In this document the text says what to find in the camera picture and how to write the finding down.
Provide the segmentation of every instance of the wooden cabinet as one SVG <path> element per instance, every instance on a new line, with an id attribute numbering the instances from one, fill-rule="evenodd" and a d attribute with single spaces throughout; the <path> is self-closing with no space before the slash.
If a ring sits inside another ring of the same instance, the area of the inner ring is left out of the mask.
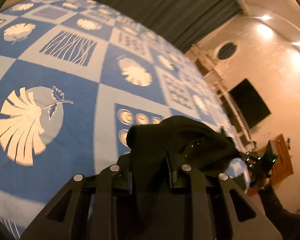
<path id="1" fill-rule="evenodd" d="M 289 155 L 289 150 L 286 145 L 286 142 L 284 140 L 284 137 L 282 134 L 277 136 L 274 140 L 277 151 L 278 151 L 278 159 L 273 165 L 273 168 L 271 170 L 271 184 L 274 186 L 281 181 L 283 181 L 285 178 L 293 174 L 293 168 L 291 163 L 291 158 Z M 262 149 L 258 150 L 261 154 L 265 152 L 266 147 L 263 147 Z M 256 194 L 257 191 L 255 189 L 249 188 L 247 195 L 252 196 Z"/>

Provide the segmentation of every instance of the gray curtain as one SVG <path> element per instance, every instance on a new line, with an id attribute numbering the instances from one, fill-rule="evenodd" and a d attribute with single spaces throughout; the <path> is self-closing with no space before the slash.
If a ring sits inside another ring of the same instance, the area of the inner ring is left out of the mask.
<path id="1" fill-rule="evenodd" d="M 241 12 L 236 0 L 96 0 L 171 42 L 182 52 Z"/>

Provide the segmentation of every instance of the black monitor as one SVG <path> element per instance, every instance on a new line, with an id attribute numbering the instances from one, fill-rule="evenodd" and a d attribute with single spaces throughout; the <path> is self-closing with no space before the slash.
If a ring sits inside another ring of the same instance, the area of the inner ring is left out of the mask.
<path id="1" fill-rule="evenodd" d="M 248 79 L 244 79 L 230 92 L 249 128 L 265 119 L 270 110 Z"/>

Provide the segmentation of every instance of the round window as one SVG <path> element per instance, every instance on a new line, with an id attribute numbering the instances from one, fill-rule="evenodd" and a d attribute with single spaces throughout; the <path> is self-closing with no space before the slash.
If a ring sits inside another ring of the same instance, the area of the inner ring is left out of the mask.
<path id="1" fill-rule="evenodd" d="M 224 60 L 230 58 L 237 50 L 237 45 L 229 42 L 221 47 L 218 52 L 218 59 Z"/>

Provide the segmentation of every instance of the silver screw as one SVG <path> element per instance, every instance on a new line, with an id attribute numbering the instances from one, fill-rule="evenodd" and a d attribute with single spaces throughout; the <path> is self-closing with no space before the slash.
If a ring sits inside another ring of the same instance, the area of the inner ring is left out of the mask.
<path id="1" fill-rule="evenodd" d="M 111 171 L 118 171 L 120 169 L 120 167 L 118 166 L 118 165 L 112 165 L 111 167 L 110 167 L 110 170 Z"/>
<path id="2" fill-rule="evenodd" d="M 183 164 L 181 167 L 184 171 L 190 171 L 191 170 L 191 166 L 188 164 Z"/>
<path id="3" fill-rule="evenodd" d="M 225 174 L 225 173 L 220 173 L 220 174 L 219 174 L 219 178 L 222 179 L 222 180 L 227 180 L 229 177 L 228 177 L 228 175 Z"/>
<path id="4" fill-rule="evenodd" d="M 74 175 L 73 179 L 74 179 L 75 181 L 80 181 L 80 180 L 83 179 L 83 176 L 82 176 L 81 174 L 76 174 L 76 175 Z"/>

